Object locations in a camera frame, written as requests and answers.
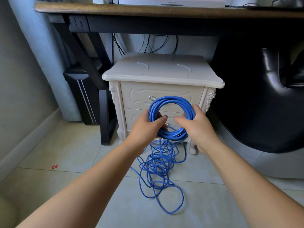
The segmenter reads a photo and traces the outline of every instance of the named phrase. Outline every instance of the cable coil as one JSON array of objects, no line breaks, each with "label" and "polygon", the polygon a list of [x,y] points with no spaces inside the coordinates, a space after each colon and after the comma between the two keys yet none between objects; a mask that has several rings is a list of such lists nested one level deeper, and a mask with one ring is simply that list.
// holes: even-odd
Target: cable coil
[{"label": "cable coil", "polygon": [[[185,112],[186,119],[193,120],[195,117],[195,113],[192,109],[191,104],[184,98],[175,97],[175,96],[167,96],[156,99],[149,108],[149,119],[151,122],[154,122],[158,119],[158,112],[160,111],[161,107],[169,104],[174,103],[179,105],[183,111]],[[184,128],[180,128],[178,130],[173,129],[172,127],[168,126],[170,129],[174,131],[166,131],[164,128],[160,128],[158,131],[159,140],[153,141],[150,144],[151,154],[148,155],[146,161],[142,159],[142,157],[138,156],[137,160],[139,162],[140,172],[137,172],[134,168],[131,167],[139,175],[139,187],[140,191],[146,198],[156,198],[157,203],[165,211],[167,214],[173,214],[177,212],[180,207],[184,203],[184,194],[181,188],[176,186],[172,181],[169,180],[169,171],[174,167],[174,164],[182,163],[186,160],[187,153],[186,147],[183,141],[188,137],[188,134]],[[184,148],[184,159],[182,161],[177,161],[176,156],[179,154],[179,150],[177,145],[181,143]],[[141,176],[142,171],[146,171],[146,180],[143,179]],[[153,181],[151,175],[155,174],[162,178],[162,181]],[[149,187],[153,188],[154,196],[147,196],[142,190],[141,181]],[[180,206],[171,212],[166,211],[166,209],[161,205],[159,202],[158,196],[168,187],[176,187],[180,190],[182,195],[182,202]]]}]

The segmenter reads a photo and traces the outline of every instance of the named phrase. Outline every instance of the white nightstand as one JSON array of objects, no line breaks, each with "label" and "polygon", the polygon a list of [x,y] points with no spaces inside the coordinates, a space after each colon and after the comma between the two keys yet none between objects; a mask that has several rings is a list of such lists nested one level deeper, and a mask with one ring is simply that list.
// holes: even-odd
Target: white nightstand
[{"label": "white nightstand", "polygon": [[[206,113],[216,89],[225,85],[202,56],[154,53],[127,53],[102,75],[102,79],[109,81],[121,141],[126,139],[136,119],[153,100],[179,96],[199,105]],[[179,129],[173,118],[183,113],[180,106],[165,105],[160,113],[168,115],[169,126]],[[196,154],[191,139],[185,141],[188,152]]]}]

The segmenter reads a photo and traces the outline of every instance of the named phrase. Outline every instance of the silver drawer pull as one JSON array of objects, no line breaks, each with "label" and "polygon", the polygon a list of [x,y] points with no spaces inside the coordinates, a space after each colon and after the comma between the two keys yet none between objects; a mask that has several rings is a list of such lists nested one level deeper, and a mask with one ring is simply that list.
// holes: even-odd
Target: silver drawer pull
[{"label": "silver drawer pull", "polygon": [[157,99],[157,97],[154,97],[154,96],[149,96],[149,99],[150,99],[151,101],[154,101],[154,100],[156,100],[156,99]]}]

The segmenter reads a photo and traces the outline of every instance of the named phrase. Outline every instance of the hand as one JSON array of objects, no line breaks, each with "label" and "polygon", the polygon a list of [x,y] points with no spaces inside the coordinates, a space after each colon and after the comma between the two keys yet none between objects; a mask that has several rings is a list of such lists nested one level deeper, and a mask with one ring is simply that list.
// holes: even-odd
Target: hand
[{"label": "hand", "polygon": [[134,123],[126,141],[132,143],[137,148],[144,149],[150,145],[153,139],[157,136],[157,132],[161,127],[165,130],[168,129],[165,125],[167,119],[167,115],[162,117],[162,115],[158,113],[158,119],[154,122],[150,122],[149,110],[145,110]]},{"label": "hand", "polygon": [[183,114],[180,117],[174,117],[174,121],[185,128],[191,140],[197,145],[200,152],[207,152],[215,144],[221,143],[216,135],[209,119],[203,113],[198,105],[192,105],[195,112],[195,118],[188,120]]}]

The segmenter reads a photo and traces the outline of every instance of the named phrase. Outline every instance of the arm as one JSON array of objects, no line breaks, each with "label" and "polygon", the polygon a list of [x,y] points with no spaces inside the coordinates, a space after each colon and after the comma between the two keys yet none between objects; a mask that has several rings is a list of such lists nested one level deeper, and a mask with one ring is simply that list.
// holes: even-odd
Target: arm
[{"label": "arm", "polygon": [[193,121],[175,117],[214,164],[250,227],[303,227],[304,207],[261,176],[217,137],[201,109],[194,105]]},{"label": "arm", "polygon": [[131,164],[156,137],[167,118],[165,115],[150,122],[146,110],[137,119],[130,135],[122,144],[49,199],[17,227],[96,227]]}]

